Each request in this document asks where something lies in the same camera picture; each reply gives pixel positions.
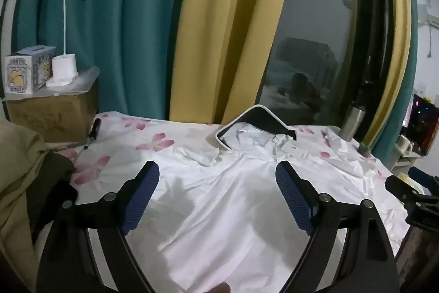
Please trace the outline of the black white hanger board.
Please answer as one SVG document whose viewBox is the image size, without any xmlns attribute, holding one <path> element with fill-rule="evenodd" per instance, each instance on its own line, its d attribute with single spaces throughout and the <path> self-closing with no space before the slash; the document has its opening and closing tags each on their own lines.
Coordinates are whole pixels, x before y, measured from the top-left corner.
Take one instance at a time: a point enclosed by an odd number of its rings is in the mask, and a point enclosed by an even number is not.
<svg viewBox="0 0 439 293">
<path fill-rule="evenodd" d="M 290 136 L 294 140 L 297 139 L 296 131 L 291 126 L 285 124 L 273 113 L 273 111 L 270 111 L 269 108 L 262 104 L 256 104 L 245 110 L 243 113 L 237 116 L 236 119 L 222 126 L 215 133 L 215 139 L 226 150 L 231 150 L 231 146 L 227 144 L 225 140 L 223 140 L 223 137 L 235 124 L 238 123 L 250 124 L 259 130 L 263 130 L 274 135 L 284 134 Z"/>
</svg>

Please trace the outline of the brown cardboard box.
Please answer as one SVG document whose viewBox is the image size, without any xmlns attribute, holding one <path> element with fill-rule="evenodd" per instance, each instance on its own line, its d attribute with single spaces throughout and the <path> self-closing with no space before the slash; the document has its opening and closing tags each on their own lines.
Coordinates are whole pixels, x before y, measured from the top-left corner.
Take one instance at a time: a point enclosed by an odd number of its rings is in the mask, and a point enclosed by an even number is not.
<svg viewBox="0 0 439 293">
<path fill-rule="evenodd" d="M 63 87 L 6 95 L 10 121 L 38 132 L 48 143 L 86 140 L 97 114 L 99 75 L 100 70 L 92 67 Z"/>
</svg>

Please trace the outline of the white mug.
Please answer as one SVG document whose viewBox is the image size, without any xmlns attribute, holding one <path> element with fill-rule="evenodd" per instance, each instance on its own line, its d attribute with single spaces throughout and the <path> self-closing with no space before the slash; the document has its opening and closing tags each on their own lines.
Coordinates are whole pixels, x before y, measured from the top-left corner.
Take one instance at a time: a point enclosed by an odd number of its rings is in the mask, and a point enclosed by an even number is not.
<svg viewBox="0 0 439 293">
<path fill-rule="evenodd" d="M 404 135 L 400 135 L 397 142 L 396 147 L 401 153 L 407 154 L 412 152 L 413 143 Z"/>
</svg>

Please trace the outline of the white desk lamp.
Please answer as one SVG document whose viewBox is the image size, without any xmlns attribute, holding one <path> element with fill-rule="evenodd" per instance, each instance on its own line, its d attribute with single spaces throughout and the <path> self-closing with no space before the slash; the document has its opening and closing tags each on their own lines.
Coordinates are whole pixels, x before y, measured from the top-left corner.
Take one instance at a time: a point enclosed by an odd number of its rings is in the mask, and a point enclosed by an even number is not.
<svg viewBox="0 0 439 293">
<path fill-rule="evenodd" d="M 71 84 L 77 77 L 76 55 L 67 52 L 67 12 L 66 0 L 63 0 L 63 53 L 51 60 L 52 76 L 46 81 L 47 87 L 64 87 Z"/>
</svg>

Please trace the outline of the steel thermos bottle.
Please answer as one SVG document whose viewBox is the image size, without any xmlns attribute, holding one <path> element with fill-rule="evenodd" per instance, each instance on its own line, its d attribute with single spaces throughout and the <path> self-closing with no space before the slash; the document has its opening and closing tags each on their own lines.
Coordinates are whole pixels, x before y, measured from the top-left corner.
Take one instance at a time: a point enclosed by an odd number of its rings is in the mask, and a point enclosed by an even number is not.
<svg viewBox="0 0 439 293">
<path fill-rule="evenodd" d="M 345 141 L 351 141 L 365 116 L 365 107 L 351 105 L 345 116 L 339 136 Z"/>
</svg>

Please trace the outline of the right side yellow curtain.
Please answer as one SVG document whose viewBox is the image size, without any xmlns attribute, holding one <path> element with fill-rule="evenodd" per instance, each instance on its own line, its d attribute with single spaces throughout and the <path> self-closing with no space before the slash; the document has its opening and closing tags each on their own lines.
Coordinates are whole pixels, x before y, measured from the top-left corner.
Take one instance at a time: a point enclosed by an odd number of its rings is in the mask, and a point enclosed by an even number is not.
<svg viewBox="0 0 439 293">
<path fill-rule="evenodd" d="M 360 102 L 365 120 L 361 142 L 373 148 L 382 136 L 395 137 L 390 126 L 399 127 L 404 115 L 394 114 L 409 61 L 412 41 L 412 0 L 373 0 L 366 61 L 365 83 Z"/>
</svg>

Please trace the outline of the beige pillow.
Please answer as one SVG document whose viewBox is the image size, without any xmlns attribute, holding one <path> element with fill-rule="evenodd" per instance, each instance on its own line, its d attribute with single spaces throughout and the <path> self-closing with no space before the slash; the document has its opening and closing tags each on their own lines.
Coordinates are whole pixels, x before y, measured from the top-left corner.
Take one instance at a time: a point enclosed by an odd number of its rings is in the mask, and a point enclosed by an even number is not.
<svg viewBox="0 0 439 293">
<path fill-rule="evenodd" d="M 54 189 L 70 182 L 71 159 L 49 150 L 41 135 L 1 119 L 1 282 L 10 292 L 10 269 L 26 289 L 36 289 L 34 244 L 53 220 Z"/>
</svg>

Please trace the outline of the cartoon tissue box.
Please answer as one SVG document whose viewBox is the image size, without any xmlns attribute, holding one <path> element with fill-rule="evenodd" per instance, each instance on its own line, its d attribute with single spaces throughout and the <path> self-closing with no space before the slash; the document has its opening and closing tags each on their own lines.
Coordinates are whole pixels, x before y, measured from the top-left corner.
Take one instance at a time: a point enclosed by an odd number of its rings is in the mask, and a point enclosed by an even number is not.
<svg viewBox="0 0 439 293">
<path fill-rule="evenodd" d="M 55 47 L 36 45 L 8 55 L 4 70 L 5 93 L 35 93 L 50 78 L 51 60 L 55 52 Z"/>
</svg>

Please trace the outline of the yellow curtain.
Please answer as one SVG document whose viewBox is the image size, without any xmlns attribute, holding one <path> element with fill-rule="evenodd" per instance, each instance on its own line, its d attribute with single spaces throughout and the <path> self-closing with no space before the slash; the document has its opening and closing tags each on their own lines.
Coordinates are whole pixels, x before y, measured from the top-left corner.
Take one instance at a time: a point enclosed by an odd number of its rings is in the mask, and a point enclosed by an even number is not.
<svg viewBox="0 0 439 293">
<path fill-rule="evenodd" d="M 366 61 L 365 83 L 360 102 L 365 120 L 361 142 L 373 148 L 382 136 L 395 137 L 390 126 L 399 127 L 404 115 L 394 114 L 409 61 L 412 41 L 412 0 L 373 0 Z"/>
<path fill-rule="evenodd" d="M 284 0 L 183 0 L 170 119 L 225 124 L 251 107 Z"/>
</svg>

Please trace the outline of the teal curtain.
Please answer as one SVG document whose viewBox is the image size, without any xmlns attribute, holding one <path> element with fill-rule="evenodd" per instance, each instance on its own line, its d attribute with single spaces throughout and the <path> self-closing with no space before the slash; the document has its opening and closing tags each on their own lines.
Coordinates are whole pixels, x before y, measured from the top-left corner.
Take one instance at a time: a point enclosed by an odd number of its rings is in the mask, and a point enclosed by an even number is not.
<svg viewBox="0 0 439 293">
<path fill-rule="evenodd" d="M 182 0 L 66 0 L 67 51 L 98 67 L 98 108 L 166 119 Z M 12 48 L 63 51 L 63 0 L 17 0 Z"/>
</svg>

